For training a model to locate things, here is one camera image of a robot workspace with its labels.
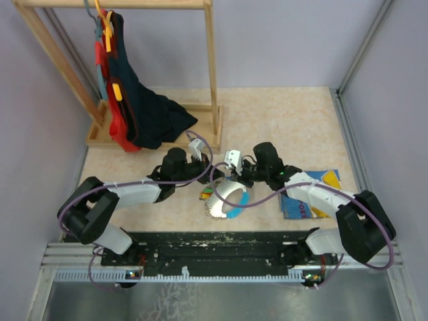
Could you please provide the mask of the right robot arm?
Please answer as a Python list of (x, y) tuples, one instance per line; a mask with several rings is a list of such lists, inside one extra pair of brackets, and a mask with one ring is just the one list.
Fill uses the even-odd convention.
[(225, 154), (233, 179), (246, 187), (265, 183), (275, 194), (301, 201), (336, 220), (333, 229), (317, 229), (299, 247), (300, 259), (315, 264), (325, 253), (347, 254), (369, 265), (383, 248), (389, 250), (389, 268), (394, 260), (392, 241), (397, 235), (378, 197), (371, 191), (351, 193), (331, 187), (293, 165), (284, 164), (276, 148), (263, 142), (253, 149), (255, 159), (246, 160), (238, 150)]

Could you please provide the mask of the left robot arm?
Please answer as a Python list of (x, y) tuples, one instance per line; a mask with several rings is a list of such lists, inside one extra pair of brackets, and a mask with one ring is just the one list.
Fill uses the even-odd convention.
[(162, 164), (139, 181), (104, 183), (97, 177), (88, 177), (60, 207), (58, 223), (81, 244), (108, 249), (124, 265), (132, 265), (138, 260), (139, 249), (125, 230), (111, 224), (113, 213), (125, 207), (160, 203), (177, 188), (194, 181), (209, 183), (212, 162), (212, 155), (203, 153), (187, 160), (183, 149), (172, 148)]

